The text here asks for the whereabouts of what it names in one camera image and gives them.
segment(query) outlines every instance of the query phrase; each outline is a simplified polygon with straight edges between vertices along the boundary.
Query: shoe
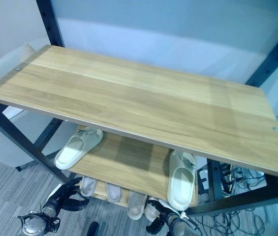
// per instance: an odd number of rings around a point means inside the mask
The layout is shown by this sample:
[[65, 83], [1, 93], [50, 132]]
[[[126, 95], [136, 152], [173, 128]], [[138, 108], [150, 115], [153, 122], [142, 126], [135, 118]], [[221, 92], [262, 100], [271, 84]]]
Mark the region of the shoe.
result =
[[127, 206], [127, 214], [130, 219], [138, 220], [141, 218], [146, 199], [147, 195], [130, 191]]
[[[158, 198], [155, 197], [149, 197], [149, 200], [155, 200], [158, 201]], [[158, 210], [156, 210], [156, 208], [154, 206], [152, 206], [151, 203], [148, 203], [147, 206], [145, 207], [145, 217], [153, 222], [160, 214], [160, 212]]]
[[117, 185], [106, 183], [106, 191], [108, 201], [111, 203], [118, 203], [121, 198], [121, 188]]
[[80, 129], [75, 131], [67, 144], [57, 153], [55, 165], [60, 170], [74, 166], [86, 153], [92, 150], [103, 138], [99, 129]]
[[195, 161], [191, 154], [176, 150], [171, 153], [167, 200], [174, 209], [186, 210], [190, 205], [195, 171]]
[[94, 194], [97, 185], [97, 179], [83, 176], [80, 186], [81, 195], [84, 197], [90, 197]]

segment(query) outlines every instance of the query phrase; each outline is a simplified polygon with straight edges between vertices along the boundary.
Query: robotic hand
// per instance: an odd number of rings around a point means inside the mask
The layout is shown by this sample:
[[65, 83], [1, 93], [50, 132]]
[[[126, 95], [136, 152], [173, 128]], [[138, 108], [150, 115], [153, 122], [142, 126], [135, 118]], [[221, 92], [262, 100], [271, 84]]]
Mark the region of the robotic hand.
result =
[[148, 203], [151, 203], [160, 212], [159, 217], [151, 225], [146, 227], [148, 233], [156, 235], [166, 223], [169, 227], [167, 236], [198, 236], [194, 232], [195, 229], [198, 229], [197, 224], [186, 215], [185, 217], [181, 217], [182, 215], [164, 207], [160, 202], [155, 200], [149, 200]]
[[71, 199], [70, 196], [77, 193], [79, 186], [76, 186], [82, 177], [70, 180], [47, 200], [41, 212], [30, 212], [28, 215], [18, 216], [22, 223], [22, 232], [19, 236], [43, 236], [48, 232], [56, 233], [60, 226], [60, 219], [57, 218], [61, 209], [79, 211], [86, 207], [89, 199], [83, 201]]

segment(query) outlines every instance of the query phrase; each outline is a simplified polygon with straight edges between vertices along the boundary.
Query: wooden shelf board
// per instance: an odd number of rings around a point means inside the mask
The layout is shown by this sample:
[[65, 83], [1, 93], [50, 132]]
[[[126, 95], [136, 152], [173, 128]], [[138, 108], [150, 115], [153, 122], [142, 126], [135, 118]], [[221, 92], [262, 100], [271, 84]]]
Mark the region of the wooden shelf board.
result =
[[[104, 133], [101, 143], [69, 170], [167, 200], [170, 152], [165, 147]], [[192, 206], [198, 197], [197, 182], [194, 186]], [[97, 194], [107, 197], [104, 192], [102, 189]]]
[[278, 176], [278, 122], [260, 88], [56, 46], [18, 67], [0, 103]]

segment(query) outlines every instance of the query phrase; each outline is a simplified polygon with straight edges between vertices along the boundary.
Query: shelf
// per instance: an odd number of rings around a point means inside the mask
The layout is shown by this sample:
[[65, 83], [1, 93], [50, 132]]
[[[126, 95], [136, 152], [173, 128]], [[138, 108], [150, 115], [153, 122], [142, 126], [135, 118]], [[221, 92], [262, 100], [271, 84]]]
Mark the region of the shelf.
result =
[[[165, 147], [104, 133], [101, 143], [69, 170], [167, 200], [170, 152]], [[194, 186], [192, 206], [198, 197], [197, 183]]]
[[260, 88], [45, 46], [0, 80], [0, 103], [278, 176]]

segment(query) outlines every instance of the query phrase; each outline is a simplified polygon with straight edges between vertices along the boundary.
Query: chair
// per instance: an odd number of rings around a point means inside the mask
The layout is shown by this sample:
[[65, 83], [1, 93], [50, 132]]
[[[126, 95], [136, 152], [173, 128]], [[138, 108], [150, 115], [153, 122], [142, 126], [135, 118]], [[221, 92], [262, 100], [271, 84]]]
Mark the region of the chair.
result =
[[[35, 48], [39, 49], [46, 44], [46, 40], [39, 40], [32, 43]], [[15, 49], [0, 58], [0, 78], [15, 68], [23, 60], [31, 56], [35, 50], [29, 45]], [[38, 139], [45, 128], [51, 121], [61, 122], [52, 117], [48, 117], [35, 112], [25, 111], [19, 108], [8, 106], [4, 109], [3, 114], [32, 142]], [[42, 153], [47, 156], [55, 154], [69, 140], [77, 125], [71, 122], [62, 122], [54, 135], [51, 137], [46, 146], [43, 146]], [[25, 152], [18, 148], [7, 137], [0, 133], [0, 162], [15, 167], [18, 171], [20, 166], [32, 162], [33, 159]]]

